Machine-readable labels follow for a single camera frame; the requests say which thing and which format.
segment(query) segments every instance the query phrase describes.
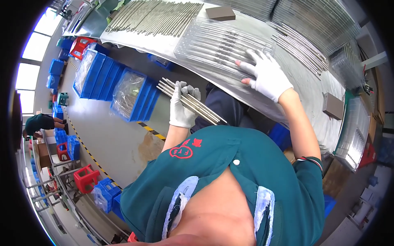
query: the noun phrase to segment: gloved hand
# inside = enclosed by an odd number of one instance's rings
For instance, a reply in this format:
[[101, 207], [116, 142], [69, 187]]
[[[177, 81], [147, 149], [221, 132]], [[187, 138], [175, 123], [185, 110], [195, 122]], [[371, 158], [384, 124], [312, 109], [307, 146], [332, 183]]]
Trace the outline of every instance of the gloved hand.
[[236, 61], [235, 63], [246, 72], [253, 74], [256, 80], [251, 78], [243, 79], [241, 82], [250, 85], [253, 89], [278, 102], [282, 93], [293, 88], [293, 85], [287, 79], [276, 60], [268, 53], [265, 55], [262, 51], [247, 49], [246, 53], [256, 62], [256, 66], [247, 62]]
[[200, 89], [186, 86], [186, 82], [175, 82], [175, 91], [170, 100], [170, 125], [190, 128], [195, 119], [195, 113], [183, 107], [180, 102], [181, 94], [191, 94], [197, 100], [201, 100]]

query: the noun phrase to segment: workbench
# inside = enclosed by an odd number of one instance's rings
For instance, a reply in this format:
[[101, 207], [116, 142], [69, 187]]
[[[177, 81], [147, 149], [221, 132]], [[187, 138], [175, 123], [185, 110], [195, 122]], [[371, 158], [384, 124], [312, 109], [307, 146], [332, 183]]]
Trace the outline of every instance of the workbench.
[[[204, 3], [203, 8], [198, 14], [198, 17], [207, 18], [205, 9], [210, 7], [217, 7], [217, 5]], [[236, 19], [227, 21], [227, 23], [230, 23], [231, 25], [234, 25], [243, 31], [253, 33], [254, 35], [267, 39], [271, 39], [273, 34], [278, 33], [275, 29], [263, 21], [242, 14], [238, 11], [234, 12]], [[91, 25], [91, 23], [93, 23], [93, 20], [91, 19], [92, 18], [88, 17], [80, 30], [88, 30], [88, 27]], [[104, 31], [105, 27], [102, 28], [101, 24], [99, 25], [100, 30], [103, 29]], [[89, 31], [84, 33], [76, 33], [76, 35], [97, 37], [96, 33], [94, 36], [89, 35]], [[283, 109], [279, 104], [275, 104], [273, 101], [258, 93], [257, 91], [245, 86], [244, 84], [241, 84], [240, 81], [232, 80], [211, 70], [196, 69], [192, 65], [177, 59], [174, 55], [174, 49], [180, 39], [181, 37], [163, 36], [161, 34], [158, 34], [154, 37], [153, 35], [138, 35], [137, 33], [126, 31], [111, 33], [103, 32], [100, 35], [100, 40], [103, 43], [110, 42], [117, 45], [136, 48], [140, 51], [157, 55], [182, 67], [185, 67], [186, 69], [215, 84], [237, 100], [245, 103], [251, 108], [254, 108], [258, 112], [264, 114], [268, 118], [279, 122], [288, 128], [287, 119], [284, 115]], [[330, 118], [328, 115], [322, 112], [323, 94], [329, 92], [335, 97], [343, 99], [345, 88], [330, 71], [323, 72], [320, 76], [321, 81], [319, 81], [318, 78], [316, 78], [296, 58], [278, 46], [276, 46], [274, 58], [277, 60], [283, 72], [294, 86], [295, 91], [297, 91], [300, 96], [305, 112], [315, 130], [321, 153], [323, 155], [332, 153], [335, 150], [338, 142], [341, 121]]]

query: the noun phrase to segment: factory floor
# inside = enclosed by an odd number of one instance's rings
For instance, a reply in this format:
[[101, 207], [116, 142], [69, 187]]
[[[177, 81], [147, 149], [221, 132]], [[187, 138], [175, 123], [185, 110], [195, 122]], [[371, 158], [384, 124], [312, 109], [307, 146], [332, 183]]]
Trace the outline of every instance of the factory floor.
[[[183, 67], [176, 65], [173, 71], [169, 72], [149, 61], [147, 54], [128, 47], [111, 48], [110, 57], [157, 81], [162, 77], [172, 81], [186, 81], [200, 88], [202, 101], [205, 99], [205, 86], [208, 82]], [[135, 122], [125, 122], [111, 113], [110, 102], [78, 98], [72, 85], [79, 65], [79, 60], [69, 59], [60, 92], [68, 92], [69, 105], [65, 110], [87, 149], [87, 151], [81, 149], [81, 161], [83, 165], [91, 164], [93, 169], [100, 170], [103, 178], [108, 175], [121, 188], [125, 188], [137, 179], [146, 167], [147, 161], [157, 158], [164, 141], [141, 125]], [[169, 99], [168, 96], [161, 94], [151, 119], [144, 122], [165, 137], [169, 127]], [[263, 132], [267, 132], [275, 124], [258, 112], [250, 111], [249, 113], [255, 125]], [[74, 130], [70, 123], [69, 125], [69, 134], [72, 135]], [[324, 170], [327, 170], [328, 165], [329, 162], [323, 162]], [[338, 196], [333, 212], [326, 219], [322, 238], [316, 245], [320, 245], [342, 222], [347, 211], [350, 211], [361, 195], [369, 174], [373, 174], [373, 171], [374, 169], [366, 167], [362, 172], [351, 176], [345, 189]]]

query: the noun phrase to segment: window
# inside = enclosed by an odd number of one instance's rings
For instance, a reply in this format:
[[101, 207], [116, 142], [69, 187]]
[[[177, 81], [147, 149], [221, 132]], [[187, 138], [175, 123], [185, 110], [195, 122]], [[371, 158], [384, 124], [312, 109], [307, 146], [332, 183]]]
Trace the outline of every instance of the window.
[[35, 90], [40, 66], [20, 63], [18, 68], [16, 89]]
[[50, 37], [33, 32], [25, 47], [22, 58], [42, 61]]
[[54, 9], [48, 8], [34, 28], [34, 31], [52, 36], [62, 17], [56, 16]]
[[18, 90], [22, 114], [32, 114], [34, 105], [34, 91]]
[[56, 31], [61, 16], [56, 16], [51, 8], [47, 8], [39, 19], [26, 44], [19, 63], [16, 89], [20, 94], [20, 104], [24, 117], [33, 116], [34, 96], [41, 62], [48, 47], [51, 36]]

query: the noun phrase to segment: dark trousers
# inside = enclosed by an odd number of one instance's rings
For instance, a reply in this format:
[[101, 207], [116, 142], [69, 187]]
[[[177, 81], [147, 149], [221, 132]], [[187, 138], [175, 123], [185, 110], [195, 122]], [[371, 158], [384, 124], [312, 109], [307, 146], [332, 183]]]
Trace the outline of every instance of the dark trousers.
[[[247, 113], [247, 109], [249, 108], [248, 106], [239, 102], [229, 94], [214, 86], [212, 83], [207, 84], [205, 89], [205, 105], [225, 119], [229, 126], [255, 129], [255, 126]], [[195, 126], [190, 129], [190, 132], [194, 133], [207, 126], [212, 126], [212, 124], [198, 116], [195, 120]]]

